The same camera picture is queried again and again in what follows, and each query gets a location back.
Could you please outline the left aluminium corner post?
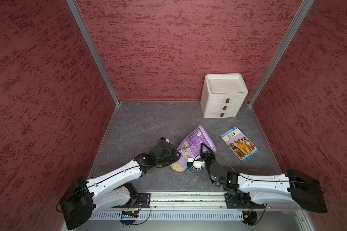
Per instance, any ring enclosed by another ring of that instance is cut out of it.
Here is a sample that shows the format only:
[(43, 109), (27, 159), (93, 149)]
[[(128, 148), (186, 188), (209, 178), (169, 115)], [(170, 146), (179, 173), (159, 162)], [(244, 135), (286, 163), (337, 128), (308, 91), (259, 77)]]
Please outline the left aluminium corner post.
[(81, 10), (78, 6), (77, 1), (66, 0), (66, 2), (67, 2), (68, 6), (71, 10), (71, 13), (72, 13), (77, 25), (78, 25), (79, 30), (80, 30), (88, 48), (89, 48), (89, 51), (90, 51), (90, 53), (94, 59), (94, 62), (96, 64), (96, 66), (98, 67), (98, 70), (99, 70), (99, 72), (100, 72), (100, 74), (101, 74), (101, 76), (102, 76), (102, 78), (103, 78), (103, 80), (107, 86), (107, 89), (113, 98), (115, 105), (119, 106), (120, 105), (120, 99), (117, 95), (116, 90), (113, 87), (113, 84), (110, 80), (107, 69), (106, 69), (106, 67), (102, 61), (102, 58), (98, 52), (98, 49), (97, 49), (97, 47), (96, 47), (96, 45), (92, 39), (92, 36), (89, 32), (89, 29), (87, 27), (87, 24), (85, 22), (85, 19), (84, 19), (82, 13), (81, 13)]

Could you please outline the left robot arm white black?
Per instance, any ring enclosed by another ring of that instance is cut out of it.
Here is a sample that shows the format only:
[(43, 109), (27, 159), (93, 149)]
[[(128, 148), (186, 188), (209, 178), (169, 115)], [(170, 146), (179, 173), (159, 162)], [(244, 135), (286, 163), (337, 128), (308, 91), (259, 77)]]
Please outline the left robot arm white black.
[(165, 138), (161, 138), (148, 154), (138, 154), (112, 172), (88, 180), (83, 177), (75, 179), (56, 209), (63, 214), (67, 229), (74, 230), (96, 212), (125, 205), (132, 207), (137, 200), (137, 191), (130, 182), (154, 168), (169, 166), (180, 157), (181, 153)]

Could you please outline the dog picture booklet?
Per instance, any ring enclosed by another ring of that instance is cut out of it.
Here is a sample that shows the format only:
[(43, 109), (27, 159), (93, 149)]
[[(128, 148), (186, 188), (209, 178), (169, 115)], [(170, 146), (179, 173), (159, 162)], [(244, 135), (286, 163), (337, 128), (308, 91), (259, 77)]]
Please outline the dog picture booklet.
[(220, 134), (220, 137), (241, 162), (259, 153), (259, 149), (237, 127)]

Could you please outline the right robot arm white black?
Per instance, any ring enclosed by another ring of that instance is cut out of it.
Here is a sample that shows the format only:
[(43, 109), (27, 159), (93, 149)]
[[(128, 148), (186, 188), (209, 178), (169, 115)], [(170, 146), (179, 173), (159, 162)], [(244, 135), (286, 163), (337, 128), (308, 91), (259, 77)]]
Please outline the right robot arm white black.
[(273, 176), (255, 176), (229, 171), (217, 161), (217, 155), (200, 144), (196, 160), (204, 161), (211, 182), (229, 194), (226, 202), (235, 208), (264, 208), (267, 203), (297, 204), (314, 213), (327, 213), (320, 182), (296, 169)]

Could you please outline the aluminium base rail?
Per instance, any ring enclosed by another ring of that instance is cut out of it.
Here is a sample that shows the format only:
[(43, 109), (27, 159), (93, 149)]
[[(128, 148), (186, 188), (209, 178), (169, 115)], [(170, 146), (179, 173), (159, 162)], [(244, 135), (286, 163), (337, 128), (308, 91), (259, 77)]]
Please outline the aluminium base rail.
[(147, 221), (240, 221), (246, 227), (259, 223), (266, 213), (274, 217), (293, 215), (302, 231), (314, 231), (307, 212), (297, 205), (269, 203), (243, 205), (234, 195), (224, 192), (128, 192), (114, 190), (100, 200), (100, 205), (86, 206), (80, 218), (66, 225), (75, 230), (90, 220), (122, 221), (125, 226)]

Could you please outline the right aluminium corner post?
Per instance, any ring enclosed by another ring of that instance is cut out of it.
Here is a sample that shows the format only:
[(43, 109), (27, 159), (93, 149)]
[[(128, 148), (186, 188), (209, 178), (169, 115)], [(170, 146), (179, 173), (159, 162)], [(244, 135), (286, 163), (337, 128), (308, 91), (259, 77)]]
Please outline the right aluminium corner post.
[(248, 106), (252, 108), (253, 104), (255, 103), (257, 97), (261, 93), (263, 87), (265, 86), (266, 82), (270, 78), (273, 70), (277, 66), (278, 62), (282, 58), (284, 52), (286, 51), (288, 45), (292, 41), (295, 33), (298, 31), (300, 25), (302, 24), (303, 20), (305, 19), (307, 13), (309, 12), (310, 8), (314, 4), (314, 0), (303, 0), (299, 9), (297, 10), (291, 24), (289, 25), (285, 35), (283, 36), (275, 54), (273, 55), (273, 58), (271, 59), (268, 67), (266, 68), (262, 78), (260, 79), (257, 87), (255, 88), (250, 100), (248, 101)]

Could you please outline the white three-drawer storage box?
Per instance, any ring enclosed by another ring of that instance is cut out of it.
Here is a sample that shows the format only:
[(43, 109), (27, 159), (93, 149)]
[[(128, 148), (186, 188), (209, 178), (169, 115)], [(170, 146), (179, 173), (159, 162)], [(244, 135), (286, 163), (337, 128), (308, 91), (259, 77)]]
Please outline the white three-drawer storage box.
[(247, 95), (248, 89), (241, 74), (208, 74), (200, 101), (203, 117), (236, 117)]

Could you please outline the purple oats bag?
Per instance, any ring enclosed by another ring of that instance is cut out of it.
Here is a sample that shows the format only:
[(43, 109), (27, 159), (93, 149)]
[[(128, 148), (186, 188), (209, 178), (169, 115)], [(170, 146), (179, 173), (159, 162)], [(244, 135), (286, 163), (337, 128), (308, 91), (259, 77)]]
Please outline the purple oats bag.
[(177, 147), (177, 151), (181, 153), (178, 162), (183, 170), (187, 169), (188, 158), (195, 158), (196, 160), (200, 158), (200, 144), (202, 142), (204, 142), (206, 146), (211, 147), (211, 149), (216, 147), (204, 127), (199, 125)]

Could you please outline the aluminium corner post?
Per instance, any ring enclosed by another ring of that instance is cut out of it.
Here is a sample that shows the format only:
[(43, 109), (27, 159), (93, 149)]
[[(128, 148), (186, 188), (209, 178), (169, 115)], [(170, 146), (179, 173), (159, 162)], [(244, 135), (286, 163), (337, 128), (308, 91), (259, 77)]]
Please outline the aluminium corner post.
[(106, 69), (106, 67), (102, 61), (102, 58), (98, 52), (98, 49), (97, 49), (97, 47), (96, 47), (96, 45), (92, 39), (92, 36), (89, 32), (89, 29), (87, 27), (87, 24), (85, 22), (85, 19), (84, 19), (82, 13), (81, 13), (81, 10), (78, 6), (77, 1), (66, 0), (66, 2), (67, 2), (68, 6), (71, 10), (71, 13), (72, 13), (77, 25), (78, 25), (79, 30), (80, 30), (88, 48), (89, 48), (89, 51), (90, 51), (90, 53), (94, 59), (94, 62), (96, 64), (96, 66), (98, 67), (98, 70), (99, 70), (99, 72), (100, 72), (100, 74), (101, 74), (101, 76), (102, 76), (102, 78), (103, 78), (103, 80), (107, 86), (107, 89), (113, 98), (115, 105), (119, 106), (120, 105), (120, 99), (117, 95), (116, 90), (113, 87), (113, 84), (110, 80), (107, 69)]
[(282, 58), (284, 52), (286, 51), (288, 45), (292, 41), (295, 33), (298, 31), (300, 25), (302, 24), (303, 20), (305, 19), (307, 13), (309, 12), (310, 8), (314, 4), (314, 0), (303, 0), (299, 9), (297, 10), (291, 24), (289, 25), (285, 35), (283, 36), (275, 54), (273, 55), (273, 58), (271, 59), (268, 67), (266, 68), (262, 78), (260, 79), (257, 87), (255, 88), (250, 100), (248, 101), (248, 106), (252, 108), (253, 104), (255, 103), (257, 97), (261, 93), (263, 87), (265, 86), (266, 82), (270, 78), (273, 70), (277, 66), (278, 62)]

